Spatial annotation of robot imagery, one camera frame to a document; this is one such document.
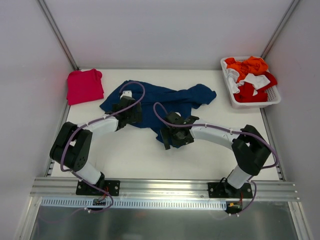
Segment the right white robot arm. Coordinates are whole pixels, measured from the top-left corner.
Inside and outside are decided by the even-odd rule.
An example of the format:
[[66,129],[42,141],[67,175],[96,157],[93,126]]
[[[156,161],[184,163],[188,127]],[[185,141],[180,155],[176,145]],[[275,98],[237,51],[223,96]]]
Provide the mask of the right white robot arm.
[[233,152],[236,167],[213,189],[214,194],[221,197],[240,196],[244,184],[260,173],[271,154],[266,141],[252,125],[232,130],[192,115],[184,119],[175,112],[170,112],[164,121],[165,127],[160,130],[160,135],[167,150],[203,140]]

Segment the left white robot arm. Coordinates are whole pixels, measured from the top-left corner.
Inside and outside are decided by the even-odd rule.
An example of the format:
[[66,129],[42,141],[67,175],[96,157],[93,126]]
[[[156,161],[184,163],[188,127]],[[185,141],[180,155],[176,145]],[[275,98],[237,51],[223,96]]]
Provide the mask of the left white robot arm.
[[77,125],[65,122],[49,152],[49,157],[60,164],[61,171],[79,176],[77,195],[102,196],[109,192],[119,194],[115,189],[120,182],[108,183],[105,175],[88,160],[91,143],[106,135],[124,128],[127,124],[142,122],[142,106],[130,96],[121,96],[119,103],[113,104],[111,111],[87,123]]

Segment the navy blue t-shirt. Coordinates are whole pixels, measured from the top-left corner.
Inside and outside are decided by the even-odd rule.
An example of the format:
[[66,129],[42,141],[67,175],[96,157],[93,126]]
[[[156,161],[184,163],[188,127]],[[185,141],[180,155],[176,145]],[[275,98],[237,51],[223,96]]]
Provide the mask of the navy blue t-shirt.
[[[140,129],[150,128],[157,134],[156,139],[161,143],[163,142],[161,129],[165,127],[165,124],[154,113],[153,105],[156,102],[161,103],[167,112],[177,112],[186,119],[192,114],[192,109],[208,105],[217,97],[214,90],[203,84],[197,84],[189,89],[182,90],[173,90],[142,81],[140,84],[145,88],[145,95],[140,102],[142,122],[133,123],[132,125]],[[113,105],[119,102],[123,91],[131,91],[132,97],[136,100],[143,93],[141,86],[134,84],[132,80],[126,80],[106,98],[100,108],[104,112],[112,111]]]

